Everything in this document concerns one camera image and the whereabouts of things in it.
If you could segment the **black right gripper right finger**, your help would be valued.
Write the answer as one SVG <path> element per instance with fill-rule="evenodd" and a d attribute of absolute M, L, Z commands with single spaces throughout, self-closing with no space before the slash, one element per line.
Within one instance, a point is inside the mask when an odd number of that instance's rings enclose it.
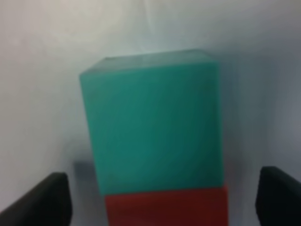
<path fill-rule="evenodd" d="M 277 167 L 262 167 L 255 209 L 261 226 L 300 226 L 301 183 Z"/>

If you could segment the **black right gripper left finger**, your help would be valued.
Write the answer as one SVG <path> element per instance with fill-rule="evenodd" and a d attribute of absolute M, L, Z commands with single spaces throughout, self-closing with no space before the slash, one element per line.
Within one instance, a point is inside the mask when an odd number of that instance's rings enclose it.
<path fill-rule="evenodd" d="M 2 226 L 69 226 L 72 201 L 66 173 L 55 172 L 0 212 Z"/>

